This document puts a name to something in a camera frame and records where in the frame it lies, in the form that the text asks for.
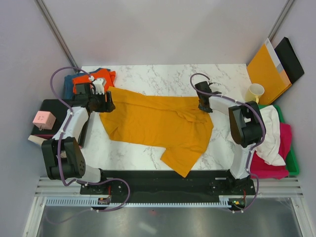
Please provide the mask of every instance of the metal floor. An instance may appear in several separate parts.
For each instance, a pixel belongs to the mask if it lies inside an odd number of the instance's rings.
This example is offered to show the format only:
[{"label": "metal floor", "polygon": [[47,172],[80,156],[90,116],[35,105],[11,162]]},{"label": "metal floor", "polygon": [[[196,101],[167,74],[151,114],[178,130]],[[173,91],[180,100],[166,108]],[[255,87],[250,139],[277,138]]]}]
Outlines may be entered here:
[{"label": "metal floor", "polygon": [[[51,221],[87,207],[46,207]],[[38,237],[301,237],[290,199],[257,199],[245,213],[217,208],[127,207],[42,220]]]}]

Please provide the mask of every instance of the orange cloth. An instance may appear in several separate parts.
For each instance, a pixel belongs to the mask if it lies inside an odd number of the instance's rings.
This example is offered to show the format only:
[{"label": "orange cloth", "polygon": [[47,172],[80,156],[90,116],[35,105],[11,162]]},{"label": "orange cloth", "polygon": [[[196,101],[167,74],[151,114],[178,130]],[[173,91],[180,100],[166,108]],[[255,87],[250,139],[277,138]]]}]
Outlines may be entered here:
[{"label": "orange cloth", "polygon": [[110,87],[116,107],[100,113],[111,140],[165,147],[161,160],[186,177],[206,151],[213,123],[198,97],[145,96]]},{"label": "orange cloth", "polygon": [[[104,85],[104,91],[107,91],[108,88],[110,86],[114,86],[114,80],[115,80],[115,76],[116,76],[116,72],[112,71],[109,72],[107,69],[101,69],[99,71],[97,71],[96,73],[91,73],[91,76],[94,77],[94,79],[97,78],[104,78],[106,80],[106,83]],[[88,75],[84,75],[81,77],[77,77],[73,79],[73,83],[74,83],[74,94],[76,94],[76,84],[78,83],[89,83],[91,82],[89,80],[89,76]]]}]

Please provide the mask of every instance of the pink towel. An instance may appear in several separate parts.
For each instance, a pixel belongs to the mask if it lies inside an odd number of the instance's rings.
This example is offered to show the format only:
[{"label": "pink towel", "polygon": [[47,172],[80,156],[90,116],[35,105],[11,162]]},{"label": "pink towel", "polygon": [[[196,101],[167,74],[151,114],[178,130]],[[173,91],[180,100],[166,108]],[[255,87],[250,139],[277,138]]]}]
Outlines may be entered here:
[{"label": "pink towel", "polygon": [[[290,151],[292,142],[292,131],[290,125],[280,122],[280,139],[281,144],[278,153],[285,161],[286,156]],[[257,156],[256,152],[253,155],[250,170],[251,173],[258,175],[260,179],[282,179],[289,174],[286,170],[286,166],[268,165],[263,159]]]}]

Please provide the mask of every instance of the white marble table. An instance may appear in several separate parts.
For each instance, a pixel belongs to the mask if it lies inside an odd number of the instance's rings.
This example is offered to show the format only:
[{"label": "white marble table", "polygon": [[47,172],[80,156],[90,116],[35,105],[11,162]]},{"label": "white marble table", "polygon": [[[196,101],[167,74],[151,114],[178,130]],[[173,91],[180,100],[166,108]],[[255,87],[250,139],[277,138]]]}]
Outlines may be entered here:
[{"label": "white marble table", "polygon": [[[245,64],[220,65],[144,65],[144,66],[86,66],[91,72],[98,68],[116,71],[115,86],[145,95],[196,96],[190,85],[193,73],[204,73],[213,82],[222,84],[223,94],[244,101],[243,95],[251,82]],[[194,83],[205,80],[196,76]],[[192,170],[229,169],[234,147],[226,140],[228,116],[217,111],[210,114],[214,128],[207,151]],[[92,113],[82,153],[86,163],[107,170],[170,170],[160,160],[164,148],[111,141],[101,124],[99,115]]]}]

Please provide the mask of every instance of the pink cube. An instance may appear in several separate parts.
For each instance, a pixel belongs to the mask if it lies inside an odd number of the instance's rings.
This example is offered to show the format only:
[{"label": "pink cube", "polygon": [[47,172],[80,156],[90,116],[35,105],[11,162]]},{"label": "pink cube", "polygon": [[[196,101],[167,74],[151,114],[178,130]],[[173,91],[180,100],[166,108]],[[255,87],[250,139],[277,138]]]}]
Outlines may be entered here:
[{"label": "pink cube", "polygon": [[38,111],[33,124],[38,127],[40,130],[48,129],[51,130],[56,121],[56,117],[48,111]]}]

